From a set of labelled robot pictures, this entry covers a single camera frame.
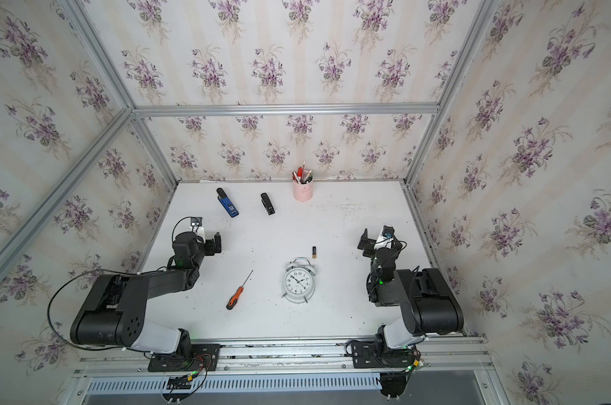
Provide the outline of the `orange handled screwdriver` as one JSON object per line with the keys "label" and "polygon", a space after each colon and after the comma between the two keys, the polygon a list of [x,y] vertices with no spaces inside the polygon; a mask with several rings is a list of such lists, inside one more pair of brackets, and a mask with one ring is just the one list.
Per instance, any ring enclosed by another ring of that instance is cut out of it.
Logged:
{"label": "orange handled screwdriver", "polygon": [[236,307],[236,305],[239,302],[239,298],[241,297],[241,295],[244,292],[245,289],[245,285],[247,283],[247,281],[249,280],[249,278],[251,277],[251,275],[253,274],[253,270],[250,271],[250,273],[247,275],[245,281],[243,282],[242,285],[240,285],[237,290],[232,294],[232,296],[229,298],[227,305],[226,305],[226,309],[228,311],[232,311],[234,309],[234,307]]}

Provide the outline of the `white twin-bell alarm clock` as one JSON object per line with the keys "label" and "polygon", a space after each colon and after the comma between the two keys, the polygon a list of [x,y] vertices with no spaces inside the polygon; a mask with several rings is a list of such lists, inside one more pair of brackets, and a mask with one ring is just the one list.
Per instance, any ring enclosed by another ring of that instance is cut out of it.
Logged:
{"label": "white twin-bell alarm clock", "polygon": [[281,298],[293,304],[308,304],[315,293],[315,267],[309,258],[295,258],[283,273]]}

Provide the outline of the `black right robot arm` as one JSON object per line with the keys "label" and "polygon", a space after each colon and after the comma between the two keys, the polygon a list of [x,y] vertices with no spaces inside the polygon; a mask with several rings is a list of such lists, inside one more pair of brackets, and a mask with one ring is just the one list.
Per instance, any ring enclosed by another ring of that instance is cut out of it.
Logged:
{"label": "black right robot arm", "polygon": [[385,225],[376,239],[364,231],[358,249],[371,260],[365,286],[370,303],[396,307],[401,316],[378,327],[370,342],[352,342],[354,367],[408,368],[419,362],[416,345],[427,335],[461,332],[462,308],[437,268],[398,269],[397,259],[407,244]]}

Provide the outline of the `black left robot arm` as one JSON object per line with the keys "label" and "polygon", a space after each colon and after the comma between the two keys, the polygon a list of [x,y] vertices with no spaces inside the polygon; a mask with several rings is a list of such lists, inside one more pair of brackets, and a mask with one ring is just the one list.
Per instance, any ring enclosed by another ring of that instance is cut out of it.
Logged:
{"label": "black left robot arm", "polygon": [[200,277],[204,258],[222,252],[218,232],[206,239],[194,231],[178,234],[167,266],[146,273],[105,271],[99,275],[74,319],[70,338],[55,335],[65,344],[85,351],[129,349],[190,359],[190,334],[148,322],[151,299],[191,290]]}

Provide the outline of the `blue black stapler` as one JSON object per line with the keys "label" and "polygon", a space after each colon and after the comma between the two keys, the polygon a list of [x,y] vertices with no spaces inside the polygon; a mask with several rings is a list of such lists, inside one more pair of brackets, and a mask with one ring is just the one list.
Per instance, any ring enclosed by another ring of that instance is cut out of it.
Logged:
{"label": "blue black stapler", "polygon": [[232,201],[230,200],[230,198],[228,197],[224,189],[222,189],[222,187],[219,187],[216,190],[216,192],[218,195],[218,200],[221,203],[221,205],[223,206],[223,208],[226,210],[227,214],[231,218],[237,217],[239,215],[239,211],[238,209],[236,209],[236,207],[234,206],[234,204],[232,203]]}

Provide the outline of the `pink pen cup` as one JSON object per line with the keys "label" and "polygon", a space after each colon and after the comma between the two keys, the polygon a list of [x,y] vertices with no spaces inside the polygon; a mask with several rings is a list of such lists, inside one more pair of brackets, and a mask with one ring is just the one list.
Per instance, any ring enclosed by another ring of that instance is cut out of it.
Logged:
{"label": "pink pen cup", "polygon": [[292,182],[293,196],[296,201],[305,203],[313,197],[313,182],[302,184],[300,182]]}

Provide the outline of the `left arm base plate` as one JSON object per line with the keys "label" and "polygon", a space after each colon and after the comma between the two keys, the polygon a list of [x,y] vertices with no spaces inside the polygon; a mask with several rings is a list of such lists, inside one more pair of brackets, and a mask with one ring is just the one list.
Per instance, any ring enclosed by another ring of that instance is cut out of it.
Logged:
{"label": "left arm base plate", "polygon": [[189,371],[215,371],[220,344],[193,344],[190,354],[152,354],[148,363],[148,372],[169,373]]}

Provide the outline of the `aluminium front rail frame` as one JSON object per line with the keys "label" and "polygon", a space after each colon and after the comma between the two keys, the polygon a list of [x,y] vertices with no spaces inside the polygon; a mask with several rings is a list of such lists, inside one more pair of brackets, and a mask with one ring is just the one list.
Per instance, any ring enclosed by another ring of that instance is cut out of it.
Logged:
{"label": "aluminium front rail frame", "polygon": [[[208,374],[268,375],[356,372],[363,354],[346,339],[210,340],[220,346]],[[416,344],[422,366],[417,371],[492,371],[494,361],[480,337],[431,335]],[[114,358],[85,357],[73,377],[148,376],[148,360],[134,354]]]}

